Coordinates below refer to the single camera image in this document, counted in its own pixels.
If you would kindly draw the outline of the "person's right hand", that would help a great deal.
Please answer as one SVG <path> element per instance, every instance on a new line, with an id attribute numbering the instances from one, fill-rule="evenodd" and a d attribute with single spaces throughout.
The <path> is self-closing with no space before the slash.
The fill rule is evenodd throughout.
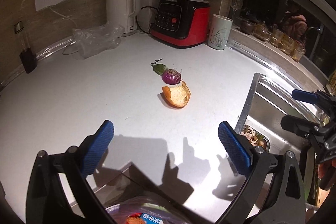
<path id="1" fill-rule="evenodd" d="M 318 165 L 318 178 L 322 179 L 325 174 L 327 174 L 328 170 L 331 168 L 336 168 L 336 159 L 329 160 L 326 162 L 323 162 Z"/>

